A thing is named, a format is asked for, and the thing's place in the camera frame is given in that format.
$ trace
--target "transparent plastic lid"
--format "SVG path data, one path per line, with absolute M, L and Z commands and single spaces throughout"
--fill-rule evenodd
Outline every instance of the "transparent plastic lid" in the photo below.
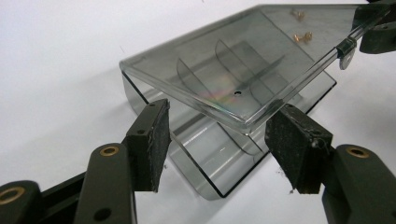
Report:
M 376 7 L 362 16 L 360 7 L 254 7 L 123 60 L 120 68 L 249 134 L 337 58 L 338 44 L 360 38 L 387 12 Z

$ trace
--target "clear plastic box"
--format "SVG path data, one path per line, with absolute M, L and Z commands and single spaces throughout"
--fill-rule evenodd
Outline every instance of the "clear plastic box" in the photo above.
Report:
M 312 108 L 335 85 L 323 72 L 335 47 L 385 9 L 358 20 L 357 10 L 248 9 L 121 61 L 126 94 L 136 113 L 170 100 L 171 158 L 203 197 L 225 197 L 268 152 L 265 121 L 287 102 Z

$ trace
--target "white surface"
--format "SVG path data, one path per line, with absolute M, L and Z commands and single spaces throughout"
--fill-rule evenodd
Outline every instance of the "white surface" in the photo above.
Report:
M 0 185 L 31 179 L 44 190 L 83 172 L 135 119 L 121 59 L 259 3 L 268 1 L 1 1 Z M 334 146 L 368 147 L 394 174 L 395 55 L 357 52 L 346 71 L 331 65 L 338 85 L 311 113 Z M 215 202 L 165 163 L 160 192 L 136 193 L 140 223 L 326 223 L 320 196 L 290 194 L 271 156 Z

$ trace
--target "metal pin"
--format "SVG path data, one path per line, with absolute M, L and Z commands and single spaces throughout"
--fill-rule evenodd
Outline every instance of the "metal pin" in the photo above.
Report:
M 302 21 L 305 17 L 305 13 L 303 11 L 297 11 L 295 9 L 292 9 L 290 14 L 293 15 L 297 21 Z
M 307 43 L 308 41 L 312 40 L 312 33 L 306 32 L 304 36 L 294 35 L 293 38 L 296 42 L 304 41 Z

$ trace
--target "brass rivet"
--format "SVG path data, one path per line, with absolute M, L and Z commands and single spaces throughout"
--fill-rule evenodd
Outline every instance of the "brass rivet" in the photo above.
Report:
M 105 147 L 102 150 L 100 150 L 100 154 L 102 156 L 112 156 L 115 155 L 119 152 L 118 147 Z
M 358 158 L 362 158 L 362 159 L 366 159 L 370 157 L 370 154 L 361 148 L 355 148 L 355 147 L 349 147 L 346 149 L 347 153 L 349 153 L 350 155 L 354 156 L 354 157 L 358 157 Z
M 312 40 L 312 33 L 306 32 L 304 36 L 294 35 L 293 38 L 296 42 L 304 41 L 307 43 L 308 41 Z
M 290 14 L 293 15 L 297 21 L 302 21 L 305 17 L 305 12 L 294 9 L 291 10 Z
M 14 202 L 18 198 L 20 198 L 24 192 L 25 192 L 25 189 L 23 187 L 14 187 L 14 188 L 6 189 L 6 190 L 0 192 L 0 205 Z M 12 195 L 11 197 L 6 197 L 5 199 L 2 199 L 2 197 L 4 197 L 8 193 L 14 193 L 14 195 Z

